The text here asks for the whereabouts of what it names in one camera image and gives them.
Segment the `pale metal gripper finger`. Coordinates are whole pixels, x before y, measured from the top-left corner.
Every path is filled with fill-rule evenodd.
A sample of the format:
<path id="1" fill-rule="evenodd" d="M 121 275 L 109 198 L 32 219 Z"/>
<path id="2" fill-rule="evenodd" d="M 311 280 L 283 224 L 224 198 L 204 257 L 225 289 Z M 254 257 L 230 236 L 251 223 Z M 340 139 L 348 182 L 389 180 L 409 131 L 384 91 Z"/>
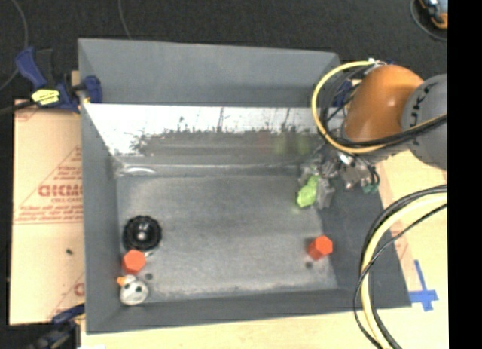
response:
<path id="1" fill-rule="evenodd" d="M 320 178 L 320 168 L 320 162 L 311 161 L 302 163 L 300 165 L 299 186 L 307 185 L 312 177 L 315 177 L 315 180 L 318 181 Z"/>
<path id="2" fill-rule="evenodd" d="M 335 191 L 329 179 L 319 179 L 317 183 L 316 203 L 320 210 L 330 207 Z"/>

